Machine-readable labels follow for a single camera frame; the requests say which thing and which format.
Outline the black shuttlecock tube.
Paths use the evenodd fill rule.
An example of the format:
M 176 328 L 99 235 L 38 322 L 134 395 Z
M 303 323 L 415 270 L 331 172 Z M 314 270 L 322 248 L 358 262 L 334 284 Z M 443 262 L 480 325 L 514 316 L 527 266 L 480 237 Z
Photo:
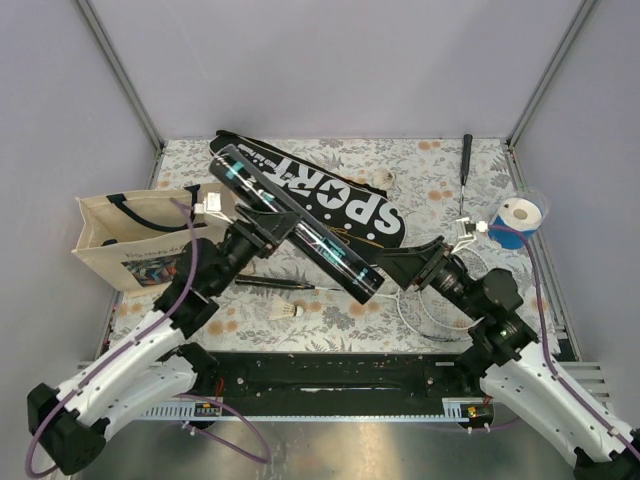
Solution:
M 242 205 L 263 212 L 292 211 L 300 221 L 285 240 L 361 304 L 367 303 L 383 277 L 324 224 L 270 181 L 233 145 L 212 155 L 210 173 L 228 187 Z

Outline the white shuttlecock front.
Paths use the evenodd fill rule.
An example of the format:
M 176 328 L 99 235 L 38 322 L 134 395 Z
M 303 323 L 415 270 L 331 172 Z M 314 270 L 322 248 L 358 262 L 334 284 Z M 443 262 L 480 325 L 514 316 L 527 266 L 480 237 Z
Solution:
M 301 317 L 305 313 L 305 309 L 287 299 L 275 296 L 271 303 L 269 320 L 278 321 L 291 318 Z

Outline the white shuttlecock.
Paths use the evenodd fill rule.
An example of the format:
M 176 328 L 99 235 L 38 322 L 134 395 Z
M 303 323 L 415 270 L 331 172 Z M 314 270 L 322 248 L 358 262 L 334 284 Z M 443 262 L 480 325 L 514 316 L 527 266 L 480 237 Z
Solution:
M 390 189 L 395 183 L 395 174 L 388 169 L 379 169 L 374 175 L 375 184 L 380 189 Z
M 291 318 L 301 317 L 305 313 L 305 309 L 287 299 L 275 296 L 271 303 L 269 320 L 278 321 Z

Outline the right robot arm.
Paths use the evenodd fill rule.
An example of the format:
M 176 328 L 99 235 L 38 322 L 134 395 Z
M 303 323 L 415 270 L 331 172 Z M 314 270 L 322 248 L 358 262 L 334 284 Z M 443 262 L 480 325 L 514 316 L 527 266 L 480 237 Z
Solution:
M 431 287 L 475 320 L 472 345 L 457 362 L 464 394 L 483 392 L 506 405 L 572 466 L 577 479 L 636 479 L 639 432 L 592 397 L 555 360 L 544 332 L 518 315 L 523 299 L 510 271 L 474 279 L 441 238 L 384 249 L 378 266 L 401 288 Z

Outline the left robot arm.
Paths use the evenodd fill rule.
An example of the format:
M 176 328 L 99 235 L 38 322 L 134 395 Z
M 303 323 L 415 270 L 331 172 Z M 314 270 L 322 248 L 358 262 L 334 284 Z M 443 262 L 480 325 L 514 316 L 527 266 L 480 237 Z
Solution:
M 190 237 L 183 268 L 134 331 L 58 386 L 41 383 L 29 392 L 28 477 L 45 478 L 56 470 L 73 475 L 155 403 L 214 389 L 214 359 L 190 337 L 216 313 L 214 297 L 249 261 L 270 255 L 304 221 L 291 210 L 248 208 L 243 216 L 230 223 L 218 244 Z

